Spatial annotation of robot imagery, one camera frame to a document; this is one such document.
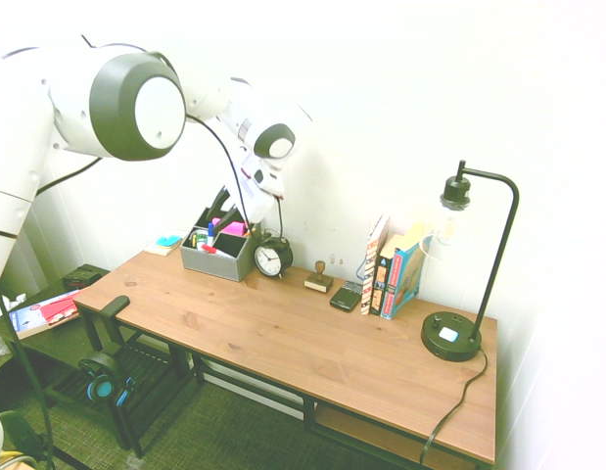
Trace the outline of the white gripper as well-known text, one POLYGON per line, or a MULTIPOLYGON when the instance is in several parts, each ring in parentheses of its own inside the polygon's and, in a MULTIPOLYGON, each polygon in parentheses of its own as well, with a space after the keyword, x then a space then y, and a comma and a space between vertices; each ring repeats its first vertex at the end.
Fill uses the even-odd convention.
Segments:
MULTIPOLYGON (((260 189, 253 181, 242 181, 240 183, 243 206, 249 222, 261 222, 275 203, 275 197, 260 189)), ((240 222, 241 214, 236 207, 224 206, 230 197, 228 189, 223 186, 210 206, 211 216, 222 216, 220 224, 223 227, 232 222, 240 222)))

